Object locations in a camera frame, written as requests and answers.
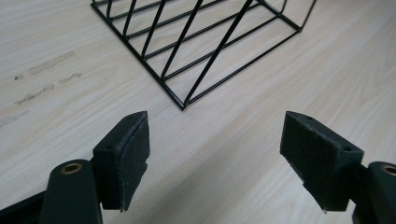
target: metal rivet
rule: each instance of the metal rivet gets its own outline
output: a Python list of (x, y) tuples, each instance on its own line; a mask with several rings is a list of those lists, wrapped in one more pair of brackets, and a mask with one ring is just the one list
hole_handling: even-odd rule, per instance
[(394, 166), (389, 166), (389, 165), (382, 165), (381, 169), (385, 172), (388, 173), (389, 175), (394, 175), (396, 176), (396, 167)]
[(81, 170), (81, 168), (82, 168), (81, 163), (76, 163), (76, 162), (70, 163), (62, 168), (61, 173), (64, 175), (71, 175)]

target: wooden table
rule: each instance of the wooden table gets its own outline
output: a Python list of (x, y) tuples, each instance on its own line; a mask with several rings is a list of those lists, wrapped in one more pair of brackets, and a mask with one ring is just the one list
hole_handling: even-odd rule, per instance
[(301, 34), (184, 112), (89, 4), (0, 2), (0, 208), (141, 110), (148, 170), (105, 223), (351, 223), (353, 203), (325, 215), (279, 154), (287, 110), (363, 149), (364, 165), (396, 163), (396, 1), (318, 1)]

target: black wire frame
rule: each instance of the black wire frame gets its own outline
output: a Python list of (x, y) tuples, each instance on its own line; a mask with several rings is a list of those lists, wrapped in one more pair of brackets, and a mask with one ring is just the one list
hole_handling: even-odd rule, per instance
[[(229, 16), (221, 21), (218, 21), (216, 23), (213, 23), (209, 26), (207, 26), (206, 28), (195, 32), (191, 35), (186, 36), (187, 32), (189, 31), (189, 28), (196, 16), (196, 14), (200, 11), (203, 10), (205, 8), (208, 7), (213, 7), (221, 2), (224, 2), (226, 0), (214, 0), (212, 2), (206, 3), (203, 5), (203, 1), (204, 0), (197, 0), (195, 7), (193, 8), (193, 10), (184, 12), (182, 14), (179, 14), (171, 19), (168, 19), (166, 21), (161, 21), (159, 22), (159, 19), (161, 17), (161, 14), (163, 12), (163, 8), (165, 6), (166, 3), (169, 2), (173, 2), (176, 0), (161, 0), (155, 3), (151, 3), (148, 5), (145, 5), (143, 7), (139, 7), (139, 8), (135, 8), (135, 4), (136, 4), (136, 0), (132, 0), (131, 2), (131, 6), (128, 12), (122, 13), (120, 15), (116, 15), (116, 16), (110, 16), (110, 12), (111, 12), (111, 7), (112, 7), (112, 3), (113, 1), (118, 1), (118, 0), (103, 0), (103, 1), (96, 1), (96, 0), (92, 0), (91, 6), (92, 8), (96, 11), (96, 13), (105, 21), (105, 23), (109, 26), (109, 28), (119, 37), (119, 39), (124, 43), (124, 45), (128, 48), (129, 51), (132, 52), (132, 54), (136, 57), (136, 59), (141, 62), (141, 64), (146, 68), (146, 70), (152, 75), (152, 77), (158, 82), (158, 84), (167, 92), (167, 94), (172, 98), (172, 100), (176, 103), (176, 105), (181, 109), (184, 110), (188, 105), (191, 105), (192, 103), (196, 102), (197, 100), (201, 99), (202, 97), (204, 97), (205, 95), (207, 95), (208, 93), (212, 92), (214, 89), (216, 89), (218, 86), (220, 86), (221, 84), (225, 83), (226, 81), (228, 81), (229, 79), (231, 79), (232, 77), (234, 77), (235, 75), (239, 74), (240, 72), (242, 72), (243, 70), (245, 70), (246, 68), (248, 68), (249, 66), (251, 66), (252, 64), (254, 64), (255, 62), (257, 62), (260, 58), (264, 57), (265, 55), (267, 55), (268, 53), (270, 53), (272, 50), (278, 48), (279, 46), (281, 46), (282, 44), (284, 44), (285, 42), (287, 42), (288, 40), (290, 40), (292, 37), (294, 37), (295, 35), (299, 34), (305, 27), (305, 24), (309, 18), (309, 16), (311, 15), (311, 12), (315, 6), (315, 3), (317, 2), (317, 0), (313, 0), (312, 4), (310, 5), (310, 8), (304, 18), (304, 22), (302, 25), (297, 25), (294, 21), (290, 20), (287, 16), (285, 16), (283, 14), (285, 8), (286, 8), (286, 4), (288, 3), (288, 0), (284, 0), (283, 5), (281, 10), (277, 10), (275, 7), (271, 6), (269, 3), (267, 3), (265, 0), (255, 0), (257, 3), (252, 5), (253, 0), (247, 0), (246, 3), (242, 6), (241, 10), (238, 13), (233, 14), (232, 16)], [(102, 13), (102, 11), (99, 9), (99, 7), (102, 7), (104, 5), (106, 6), (106, 14)], [(255, 7), (265, 7), (267, 8), (269, 11), (271, 11), (274, 14), (274, 17), (268, 21), (265, 21), (264, 23), (256, 26), (255, 28), (249, 30), (248, 32), (238, 36), (237, 38), (231, 40), (230, 42), (228, 42), (231, 34), (233, 33), (234, 29), (236, 28), (236, 26), (238, 25), (238, 23), (242, 20), (242, 18), (244, 17), (244, 15), (249, 12), (251, 9), (255, 8)], [(149, 10), (149, 9), (154, 9), (154, 8), (158, 8), (157, 9), (157, 13), (156, 16), (154, 18), (154, 21), (151, 25), (151, 27), (148, 27), (146, 29), (134, 32), (132, 34), (127, 34), (127, 30), (128, 30), (128, 26), (129, 23), (131, 21), (132, 16), (140, 11), (145, 11), (145, 10)], [(122, 18), (126, 17), (126, 21), (124, 23), (123, 26), (123, 30), (122, 32), (120, 32), (114, 25), (113, 22)], [(165, 46), (161, 49), (158, 49), (154, 52), (151, 52), (150, 54), (146, 54), (146, 51), (148, 49), (150, 40), (155, 32), (156, 29), (159, 29), (161, 27), (164, 27), (168, 24), (171, 24), (173, 22), (182, 20), (184, 18), (188, 18), (188, 21), (186, 22), (186, 25), (184, 26), (180, 37), (178, 39), (177, 42), (172, 43), (168, 46)], [(254, 32), (258, 31), (259, 29), (261, 29), (262, 27), (270, 24), (271, 22), (275, 21), (275, 20), (282, 20), (283, 22), (285, 22), (288, 26), (290, 26), (294, 32), (291, 35), (288, 35), (286, 38), (284, 38), (283, 40), (281, 40), (280, 42), (278, 42), (277, 44), (273, 45), (271, 48), (269, 48), (268, 50), (266, 50), (265, 52), (263, 52), (262, 54), (260, 54), (259, 56), (255, 57), (254, 59), (252, 59), (249, 63), (246, 63), (245, 65), (243, 65), (242, 67), (238, 68), (237, 70), (235, 70), (234, 72), (232, 72), (230, 75), (224, 77), (223, 79), (221, 79), (220, 81), (218, 81), (217, 83), (213, 84), (212, 86), (210, 86), (209, 88), (207, 88), (206, 90), (200, 92), (199, 94), (195, 95), (194, 97), (192, 97), (195, 93), (195, 91), (197, 90), (198, 86), (200, 85), (201, 81), (204, 79), (204, 77), (206, 76), (207, 72), (209, 71), (211, 65), (213, 64), (213, 62), (216, 60), (216, 58), (219, 56), (220, 52), (223, 49), (226, 49), (228, 47), (230, 47), (231, 45), (237, 43), (239, 40), (241, 40), (242, 38), (247, 37), (248, 35), (253, 34)], [(184, 42), (191, 40), (199, 35), (202, 35), (206, 32), (209, 32), (210, 30), (228, 22), (228, 21), (233, 21), (232, 25), (230, 26), (230, 28), (228, 29), (227, 33), (224, 35), (224, 37), (221, 39), (219, 45), (217, 46), (217, 48), (212, 51), (207, 53), (206, 55), (204, 55), (203, 57), (195, 60), (192, 63), (189, 63), (183, 67), (181, 67), (180, 69), (176, 70), (175, 72), (166, 75), (167, 70), (170, 66), (170, 64), (172, 63), (173, 59), (175, 58), (175, 55), (177, 54), (177, 51), (180, 47), (181, 44), (183, 44)], [(146, 35), (148, 34), (148, 37), (146, 39), (145, 42), (145, 46), (143, 47), (143, 50), (141, 53), (139, 53), (130, 43), (130, 40), (132, 38), (141, 36), (141, 35)], [(152, 69), (152, 67), (149, 65), (148, 63), (148, 59), (157, 56), (167, 50), (172, 50), (172, 53), (163, 69), (163, 71), (160, 74), (157, 74), (154, 69)], [(204, 61), (207, 61), (205, 65), (204, 70), (202, 71), (202, 73), (200, 74), (200, 76), (198, 76), (197, 80), (195, 81), (194, 85), (192, 86), (191, 90), (189, 91), (187, 97), (182, 101), (181, 99), (179, 99), (179, 97), (171, 90), (171, 88), (166, 84), (166, 81), (171, 79), (172, 77), (176, 77), (177, 75), (183, 73), (184, 71), (188, 70), (189, 68), (195, 66), (196, 64), (202, 63)]]

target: clamp jaw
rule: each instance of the clamp jaw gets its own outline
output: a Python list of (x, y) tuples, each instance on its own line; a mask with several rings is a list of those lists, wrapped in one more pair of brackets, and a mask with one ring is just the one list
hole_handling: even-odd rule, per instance
[(355, 224), (396, 223), (396, 165), (361, 165), (363, 151), (319, 121), (287, 112), (282, 154), (324, 211), (355, 204)]
[(123, 118), (93, 149), (90, 161), (52, 170), (45, 192), (0, 211), (0, 223), (103, 223), (104, 209), (127, 210), (147, 170), (148, 113)]

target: light wood surface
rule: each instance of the light wood surface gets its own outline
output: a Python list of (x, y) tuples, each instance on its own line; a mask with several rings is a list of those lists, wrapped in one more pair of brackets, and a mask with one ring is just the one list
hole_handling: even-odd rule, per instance
[[(353, 203), (325, 215), (279, 154), (287, 110), (363, 149), (364, 165), (396, 163), (396, 1), (319, 0), (301, 34), (184, 112), (89, 4), (0, 2), (0, 209), (44, 190), (56, 165), (89, 159), (141, 110), (148, 170), (130, 209), (104, 211), (105, 223), (352, 223)], [(175, 34), (163, 31), (154, 47)], [(214, 74), (237, 68), (260, 38), (224, 54)], [(201, 53), (204, 41), (191, 44), (173, 69)], [(180, 94), (189, 81), (175, 80)]]

